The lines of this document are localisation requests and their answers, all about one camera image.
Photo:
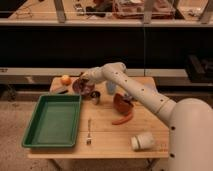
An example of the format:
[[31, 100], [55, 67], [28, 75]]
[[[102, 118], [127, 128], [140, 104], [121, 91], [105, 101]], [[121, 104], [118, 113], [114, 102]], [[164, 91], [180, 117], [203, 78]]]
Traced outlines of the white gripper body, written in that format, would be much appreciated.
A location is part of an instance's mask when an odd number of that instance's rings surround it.
[[95, 84], [95, 69], [91, 68], [86, 70], [81, 76], [80, 79], [83, 80], [87, 84]]

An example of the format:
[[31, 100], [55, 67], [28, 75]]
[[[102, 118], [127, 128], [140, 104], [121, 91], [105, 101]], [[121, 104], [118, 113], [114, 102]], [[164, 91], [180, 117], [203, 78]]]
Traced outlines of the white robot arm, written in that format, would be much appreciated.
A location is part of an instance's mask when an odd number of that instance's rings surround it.
[[111, 81], [144, 105], [169, 128], [169, 171], [213, 171], [213, 108], [197, 98], [175, 102], [130, 78], [122, 62], [86, 70], [87, 84]]

